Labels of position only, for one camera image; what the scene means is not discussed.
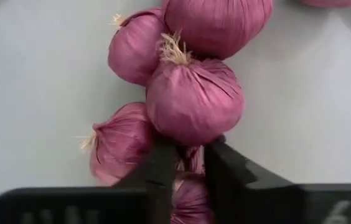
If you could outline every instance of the white table surface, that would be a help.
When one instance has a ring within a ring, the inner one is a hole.
[[[144,90],[106,66],[115,29],[159,0],[0,0],[0,192],[93,185],[79,138]],[[351,182],[351,9],[276,0],[227,60],[247,107],[228,142],[296,182]]]

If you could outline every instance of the white background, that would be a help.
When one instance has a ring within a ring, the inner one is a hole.
[[[106,66],[115,28],[159,0],[0,0],[0,192],[92,185],[79,138],[144,89]],[[227,60],[246,111],[228,142],[296,182],[351,182],[351,9],[277,0]]]

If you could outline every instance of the white number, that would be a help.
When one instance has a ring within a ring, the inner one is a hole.
[[[349,220],[342,213],[351,205],[350,201],[340,201],[331,210],[322,224],[348,224]]]

